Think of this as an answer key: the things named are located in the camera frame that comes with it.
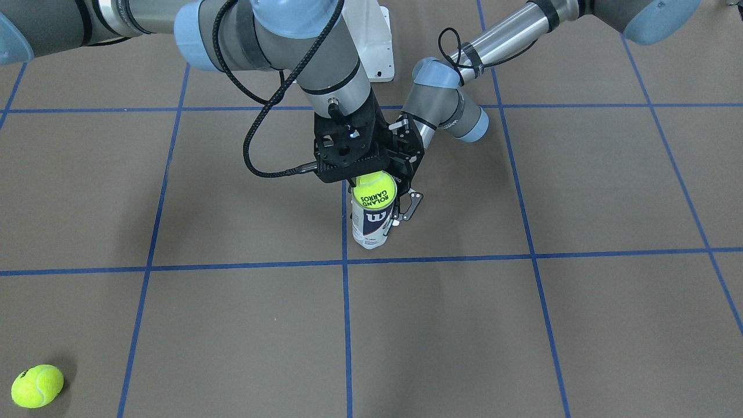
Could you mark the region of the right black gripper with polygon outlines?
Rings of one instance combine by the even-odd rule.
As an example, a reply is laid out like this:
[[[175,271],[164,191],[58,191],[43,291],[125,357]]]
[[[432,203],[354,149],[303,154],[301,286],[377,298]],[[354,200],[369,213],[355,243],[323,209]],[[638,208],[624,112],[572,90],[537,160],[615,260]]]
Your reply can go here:
[[[387,122],[374,93],[355,111],[346,106],[349,100],[331,96],[324,102],[324,114],[314,116],[314,138],[319,146],[379,145],[387,138]]]

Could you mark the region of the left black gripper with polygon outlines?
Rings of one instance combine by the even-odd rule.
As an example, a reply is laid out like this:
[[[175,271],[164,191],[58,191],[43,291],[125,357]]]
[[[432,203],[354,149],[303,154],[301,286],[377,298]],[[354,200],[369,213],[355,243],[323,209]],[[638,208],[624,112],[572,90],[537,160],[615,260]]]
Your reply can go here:
[[[398,183],[398,189],[409,189],[412,179],[425,155],[425,147],[417,120],[411,114],[401,114],[390,125],[391,139],[388,142],[388,174]],[[414,189],[399,194],[392,210],[392,226],[412,219],[424,194]]]

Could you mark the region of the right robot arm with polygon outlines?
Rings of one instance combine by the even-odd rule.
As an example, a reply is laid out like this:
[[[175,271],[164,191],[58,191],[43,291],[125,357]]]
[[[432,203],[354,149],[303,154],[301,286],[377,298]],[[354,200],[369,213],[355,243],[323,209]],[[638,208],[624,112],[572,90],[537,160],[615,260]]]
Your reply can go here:
[[[3,1],[2,64],[172,34],[191,66],[225,74],[263,105],[264,119],[297,83],[314,111],[314,149],[347,156],[390,137],[343,1]]]

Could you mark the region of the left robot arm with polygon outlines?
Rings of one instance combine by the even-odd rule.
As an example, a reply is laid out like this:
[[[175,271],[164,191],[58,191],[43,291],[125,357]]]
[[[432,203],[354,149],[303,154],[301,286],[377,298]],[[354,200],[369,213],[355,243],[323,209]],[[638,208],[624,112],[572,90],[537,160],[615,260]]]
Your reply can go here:
[[[424,163],[444,191],[425,187],[411,225],[393,235],[525,228],[549,235],[618,235],[621,240],[691,240],[694,220],[626,47],[629,40],[586,17],[537,41],[502,41],[506,55],[486,70],[486,113],[499,148],[436,146]]]

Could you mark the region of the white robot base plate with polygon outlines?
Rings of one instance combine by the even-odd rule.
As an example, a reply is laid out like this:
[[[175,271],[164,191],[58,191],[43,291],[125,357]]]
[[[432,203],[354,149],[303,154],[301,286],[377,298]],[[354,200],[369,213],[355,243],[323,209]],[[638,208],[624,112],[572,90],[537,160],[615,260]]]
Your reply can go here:
[[[388,8],[377,1],[345,1],[342,15],[369,80],[391,82],[395,63]]]

